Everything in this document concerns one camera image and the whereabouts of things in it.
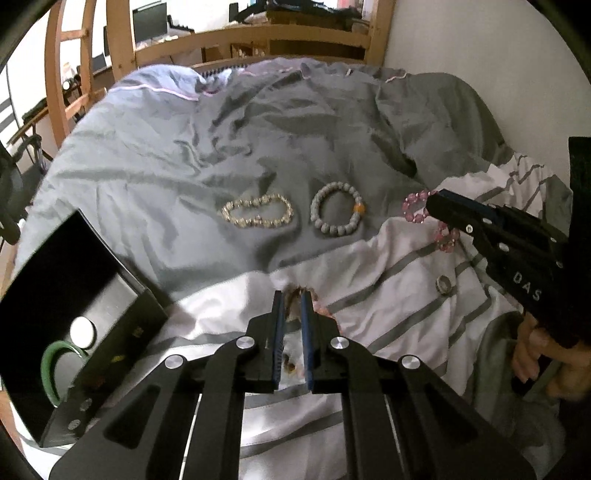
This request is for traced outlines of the person's right hand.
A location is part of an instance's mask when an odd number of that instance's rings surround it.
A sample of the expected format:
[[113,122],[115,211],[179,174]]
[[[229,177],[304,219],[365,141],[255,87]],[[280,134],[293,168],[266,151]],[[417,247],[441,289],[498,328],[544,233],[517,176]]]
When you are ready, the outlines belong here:
[[590,393],[590,346],[579,342],[564,348],[526,313],[518,327],[511,361],[513,372],[523,383],[539,380],[542,361],[558,364],[557,371],[546,381],[544,392],[550,398],[579,402]]

